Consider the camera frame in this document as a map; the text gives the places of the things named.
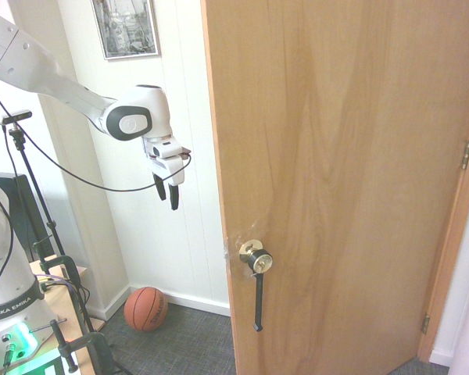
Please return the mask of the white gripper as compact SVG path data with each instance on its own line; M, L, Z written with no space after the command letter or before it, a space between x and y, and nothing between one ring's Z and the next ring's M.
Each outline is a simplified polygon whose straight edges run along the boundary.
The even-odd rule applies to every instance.
M173 137L154 139L144 137L143 145L147 167L153 172L154 186L159 198L166 200L163 180L168 178L170 205L173 211L179 206L179 184L184 182L183 148Z

